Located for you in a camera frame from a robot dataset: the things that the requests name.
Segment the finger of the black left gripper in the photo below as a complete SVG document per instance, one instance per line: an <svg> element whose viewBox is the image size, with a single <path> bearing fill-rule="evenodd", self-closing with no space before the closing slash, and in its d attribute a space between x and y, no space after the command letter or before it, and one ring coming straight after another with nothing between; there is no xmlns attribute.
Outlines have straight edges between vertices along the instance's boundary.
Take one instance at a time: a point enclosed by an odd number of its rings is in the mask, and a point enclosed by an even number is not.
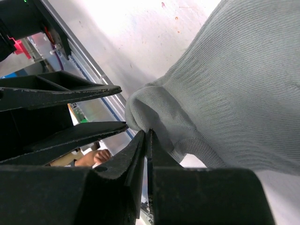
<svg viewBox="0 0 300 225"><path fill-rule="evenodd" d="M121 87L90 82L65 71L0 80L0 110L37 109L103 98Z"/></svg>
<svg viewBox="0 0 300 225"><path fill-rule="evenodd" d="M6 159L1 165L48 165L84 145L117 135L128 129L123 121L87 122L59 131L25 147L28 153Z"/></svg>

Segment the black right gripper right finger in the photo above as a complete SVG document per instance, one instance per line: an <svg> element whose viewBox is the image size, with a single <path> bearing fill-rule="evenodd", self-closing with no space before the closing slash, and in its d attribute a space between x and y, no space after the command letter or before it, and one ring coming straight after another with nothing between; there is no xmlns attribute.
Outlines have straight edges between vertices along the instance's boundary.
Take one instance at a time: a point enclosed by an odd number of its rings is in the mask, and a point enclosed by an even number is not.
<svg viewBox="0 0 300 225"><path fill-rule="evenodd" d="M148 198L156 225L273 225L260 180L249 169L184 168L146 135Z"/></svg>

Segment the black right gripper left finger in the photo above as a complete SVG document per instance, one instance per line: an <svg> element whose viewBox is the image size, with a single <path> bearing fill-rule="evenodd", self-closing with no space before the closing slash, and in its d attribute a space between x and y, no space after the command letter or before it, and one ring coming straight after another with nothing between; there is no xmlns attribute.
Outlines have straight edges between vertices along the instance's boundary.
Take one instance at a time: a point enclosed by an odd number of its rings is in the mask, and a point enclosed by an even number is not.
<svg viewBox="0 0 300 225"><path fill-rule="evenodd" d="M145 133L88 167L3 165L3 225L133 225L140 216Z"/></svg>

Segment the grey sock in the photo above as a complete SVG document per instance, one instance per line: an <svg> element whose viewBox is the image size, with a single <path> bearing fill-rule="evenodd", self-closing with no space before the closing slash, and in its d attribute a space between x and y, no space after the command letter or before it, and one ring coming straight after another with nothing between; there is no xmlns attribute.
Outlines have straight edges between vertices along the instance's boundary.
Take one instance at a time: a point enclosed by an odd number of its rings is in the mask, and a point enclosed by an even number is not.
<svg viewBox="0 0 300 225"><path fill-rule="evenodd" d="M300 3L223 0L178 61L127 100L133 130L207 167L300 173Z"/></svg>

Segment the person hand in background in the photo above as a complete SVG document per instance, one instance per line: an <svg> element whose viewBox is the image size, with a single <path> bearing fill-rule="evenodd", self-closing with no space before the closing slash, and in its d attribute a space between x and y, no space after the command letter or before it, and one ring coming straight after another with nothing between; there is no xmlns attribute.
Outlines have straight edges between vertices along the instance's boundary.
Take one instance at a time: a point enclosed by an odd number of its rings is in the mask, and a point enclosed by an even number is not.
<svg viewBox="0 0 300 225"><path fill-rule="evenodd" d="M112 155L107 149L90 151L79 160L75 161L75 166L92 167L93 165L100 165L102 163L105 163L111 157Z"/></svg>

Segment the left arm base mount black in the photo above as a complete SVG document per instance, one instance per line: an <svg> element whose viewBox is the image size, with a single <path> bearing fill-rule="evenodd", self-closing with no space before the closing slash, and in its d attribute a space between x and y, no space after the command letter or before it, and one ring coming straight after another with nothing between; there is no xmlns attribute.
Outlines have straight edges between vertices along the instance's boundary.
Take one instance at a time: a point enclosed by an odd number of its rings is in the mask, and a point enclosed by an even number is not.
<svg viewBox="0 0 300 225"><path fill-rule="evenodd" d="M0 60L16 51L15 41L43 32L53 45L62 47L68 57L68 37L40 0L2 0L0 2Z"/></svg>

